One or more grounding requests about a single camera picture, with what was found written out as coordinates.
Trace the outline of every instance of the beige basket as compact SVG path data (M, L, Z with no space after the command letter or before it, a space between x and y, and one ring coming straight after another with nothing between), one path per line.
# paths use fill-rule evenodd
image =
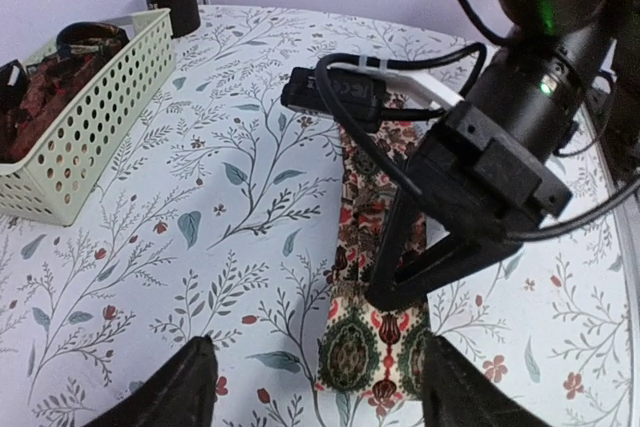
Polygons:
M0 164L1 214L71 225L111 156L175 69L169 9L106 22L133 25L135 35L74 97L24 159ZM53 52L55 40L25 64Z

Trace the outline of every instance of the green indicator light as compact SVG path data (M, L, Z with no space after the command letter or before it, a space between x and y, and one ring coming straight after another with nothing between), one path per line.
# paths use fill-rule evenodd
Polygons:
M542 91L543 94L545 95L551 95L553 93L553 90L551 90L551 87L549 87L547 84L545 84L544 82L542 82L540 84L540 90Z

